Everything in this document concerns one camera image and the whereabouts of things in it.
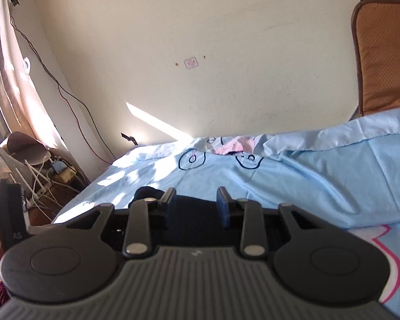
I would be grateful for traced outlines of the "dark patterned knit sweater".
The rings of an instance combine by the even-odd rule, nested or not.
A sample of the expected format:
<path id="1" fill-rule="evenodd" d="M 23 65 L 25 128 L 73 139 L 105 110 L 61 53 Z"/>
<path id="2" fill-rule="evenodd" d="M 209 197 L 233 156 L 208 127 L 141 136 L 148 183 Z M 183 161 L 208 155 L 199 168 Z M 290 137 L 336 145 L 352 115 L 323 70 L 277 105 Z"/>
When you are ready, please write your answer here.
<path id="1" fill-rule="evenodd" d="M 147 252 L 157 246 L 226 246 L 215 202 L 174 195 L 161 203 L 162 190 L 144 186 L 130 203 L 124 246 L 140 243 Z"/>

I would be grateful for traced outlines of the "light blue cartoon bedsheet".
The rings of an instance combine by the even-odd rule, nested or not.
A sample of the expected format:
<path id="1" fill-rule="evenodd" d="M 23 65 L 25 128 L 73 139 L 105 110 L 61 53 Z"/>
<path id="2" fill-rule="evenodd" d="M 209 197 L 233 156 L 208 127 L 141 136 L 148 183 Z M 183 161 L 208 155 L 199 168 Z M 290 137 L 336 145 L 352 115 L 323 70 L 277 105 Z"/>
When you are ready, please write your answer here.
<path id="1" fill-rule="evenodd" d="M 382 303 L 400 316 L 400 108 L 316 131 L 262 134 L 251 152 L 226 154 L 227 137 L 138 147 L 117 159 L 58 214 L 66 222 L 109 202 L 127 207 L 142 186 L 232 197 L 274 209 L 296 205 L 380 248 L 390 262 Z"/>

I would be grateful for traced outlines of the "beige curtain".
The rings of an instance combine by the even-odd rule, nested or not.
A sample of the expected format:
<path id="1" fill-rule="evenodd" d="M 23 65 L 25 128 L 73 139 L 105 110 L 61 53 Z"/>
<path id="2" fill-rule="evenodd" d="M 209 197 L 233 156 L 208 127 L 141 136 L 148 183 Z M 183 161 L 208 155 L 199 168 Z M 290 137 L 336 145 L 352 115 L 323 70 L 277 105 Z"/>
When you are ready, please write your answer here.
<path id="1" fill-rule="evenodd" d="M 0 111 L 11 132 L 25 133 L 53 149 L 68 149 L 26 71 L 8 0 L 0 0 Z"/>

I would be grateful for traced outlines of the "brown perforated headboard cushion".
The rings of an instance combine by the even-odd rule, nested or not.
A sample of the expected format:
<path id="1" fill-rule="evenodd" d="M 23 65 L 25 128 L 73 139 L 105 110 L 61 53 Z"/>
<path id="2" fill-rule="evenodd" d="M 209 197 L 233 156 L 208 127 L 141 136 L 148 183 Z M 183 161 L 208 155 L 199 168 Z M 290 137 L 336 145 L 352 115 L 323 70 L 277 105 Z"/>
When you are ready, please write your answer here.
<path id="1" fill-rule="evenodd" d="M 400 0 L 360 1 L 351 31 L 359 115 L 400 108 Z"/>

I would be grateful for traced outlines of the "small wall sticker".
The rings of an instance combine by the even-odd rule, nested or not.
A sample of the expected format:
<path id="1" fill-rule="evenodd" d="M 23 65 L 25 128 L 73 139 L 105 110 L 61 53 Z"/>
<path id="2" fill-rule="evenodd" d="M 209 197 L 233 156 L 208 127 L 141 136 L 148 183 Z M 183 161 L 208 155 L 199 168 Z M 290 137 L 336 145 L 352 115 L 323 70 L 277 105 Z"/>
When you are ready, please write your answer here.
<path id="1" fill-rule="evenodd" d="M 197 61 L 196 57 L 193 56 L 191 58 L 185 59 L 184 65 L 187 69 L 194 69 L 199 66 L 199 62 Z"/>

